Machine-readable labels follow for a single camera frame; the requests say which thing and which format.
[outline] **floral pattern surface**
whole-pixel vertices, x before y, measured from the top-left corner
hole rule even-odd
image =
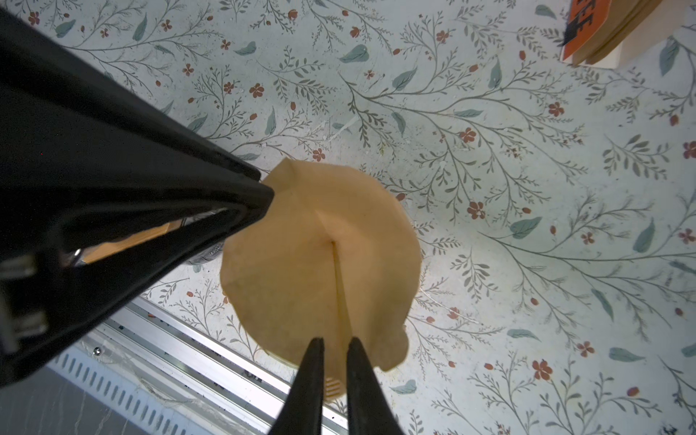
[[[265,173],[344,164],[401,201],[423,269],[378,378],[405,433],[696,435],[696,7],[612,71],[559,62],[565,2],[3,6]],[[144,297],[291,380],[219,267]]]

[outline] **table surface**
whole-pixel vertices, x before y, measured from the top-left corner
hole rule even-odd
[[[559,62],[565,3],[4,7],[264,172],[353,166],[402,201],[421,288],[409,356],[378,377],[409,435],[693,435],[695,8],[611,71]],[[219,267],[145,295],[290,380]]]

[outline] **brown paper coffee filter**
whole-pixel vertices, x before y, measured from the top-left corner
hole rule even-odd
[[[227,240],[220,272],[246,331],[296,365],[310,340],[323,337],[324,374],[341,393],[352,337],[373,366],[401,363],[420,273],[418,239],[401,205],[344,166],[286,159],[263,184],[275,191],[273,203]]]

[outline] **orange label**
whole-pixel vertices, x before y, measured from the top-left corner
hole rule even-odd
[[[563,59],[582,47],[609,16],[611,0],[571,0]]]

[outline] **dark gray floor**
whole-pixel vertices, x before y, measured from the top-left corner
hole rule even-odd
[[[49,368],[0,389],[1,435],[144,435]]]

